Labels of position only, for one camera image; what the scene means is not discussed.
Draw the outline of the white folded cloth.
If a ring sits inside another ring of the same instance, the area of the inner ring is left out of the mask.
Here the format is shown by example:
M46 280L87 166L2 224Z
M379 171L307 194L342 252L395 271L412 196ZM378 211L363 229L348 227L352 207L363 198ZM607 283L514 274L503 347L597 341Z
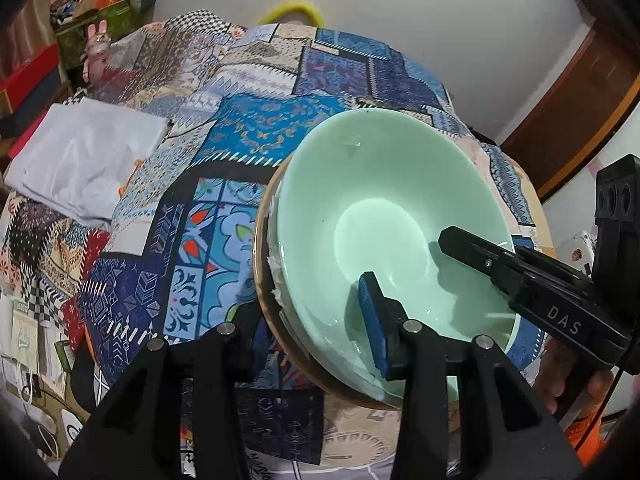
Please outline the white folded cloth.
M53 104L9 164L9 188L83 226L105 229L119 190L168 131L168 120L93 99Z

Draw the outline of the pink rabbit toy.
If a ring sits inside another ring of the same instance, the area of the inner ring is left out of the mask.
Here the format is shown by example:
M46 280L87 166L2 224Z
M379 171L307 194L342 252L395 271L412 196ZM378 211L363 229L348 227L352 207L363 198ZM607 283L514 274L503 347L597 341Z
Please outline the pink rabbit toy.
M102 78L110 47L111 37L107 31L107 21L90 24L87 29L86 57L82 71L82 78L88 84L95 84Z

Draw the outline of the green box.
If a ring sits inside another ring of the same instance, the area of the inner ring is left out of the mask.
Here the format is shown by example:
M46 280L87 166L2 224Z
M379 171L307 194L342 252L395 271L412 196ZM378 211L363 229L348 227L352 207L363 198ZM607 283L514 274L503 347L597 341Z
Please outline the green box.
M93 26L98 34L102 22L105 23L107 37L115 41L136 30L140 25L140 16L130 6L129 0L122 0L63 24L55 36L58 54L66 70L81 66L84 62L89 27Z

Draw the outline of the blue patchwork tablecloth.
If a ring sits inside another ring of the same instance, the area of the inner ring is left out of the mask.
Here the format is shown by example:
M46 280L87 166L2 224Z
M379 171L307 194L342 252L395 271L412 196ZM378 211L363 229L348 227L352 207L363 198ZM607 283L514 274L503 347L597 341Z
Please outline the blue patchwork tablecloth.
M99 403L151 338L192 340L255 298L267 181L344 110L398 110L460 142L515 243L549 241L523 170L474 136L435 76L381 41L310 25L244 28L199 10L115 42L94 96L172 123L112 223L91 229L18 193L1 220L2 280L36 318L65 327L83 406Z

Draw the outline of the yellow round object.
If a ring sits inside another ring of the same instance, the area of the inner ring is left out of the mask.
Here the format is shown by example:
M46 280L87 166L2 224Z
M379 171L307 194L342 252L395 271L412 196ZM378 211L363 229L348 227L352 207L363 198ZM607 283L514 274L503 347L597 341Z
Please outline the yellow round object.
M306 0L286 0L258 20L259 25L273 23L303 23L314 27L326 26L320 10Z

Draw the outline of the mint green bowl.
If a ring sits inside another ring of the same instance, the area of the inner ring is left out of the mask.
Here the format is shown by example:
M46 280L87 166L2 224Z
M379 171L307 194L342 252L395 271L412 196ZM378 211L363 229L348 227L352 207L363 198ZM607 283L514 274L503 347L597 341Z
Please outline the mint green bowl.
M506 218L469 156L433 127L394 110L341 112L300 142L277 191L285 285L316 358L402 402L404 383L373 361L357 297L364 272L439 335L513 346L520 319L506 297L438 246L457 226L511 249Z

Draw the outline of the red box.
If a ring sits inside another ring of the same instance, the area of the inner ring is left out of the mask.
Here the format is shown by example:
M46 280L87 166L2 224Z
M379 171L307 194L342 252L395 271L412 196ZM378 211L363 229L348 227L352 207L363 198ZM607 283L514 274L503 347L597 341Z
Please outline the red box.
M1 81L1 117L11 116L46 81L61 85L58 46L50 44Z

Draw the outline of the wooden door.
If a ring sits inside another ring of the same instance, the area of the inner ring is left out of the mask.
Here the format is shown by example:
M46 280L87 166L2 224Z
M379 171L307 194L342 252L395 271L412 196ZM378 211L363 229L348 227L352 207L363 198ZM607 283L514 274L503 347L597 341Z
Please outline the wooden door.
M610 140L639 101L639 47L599 23L501 144L546 200Z

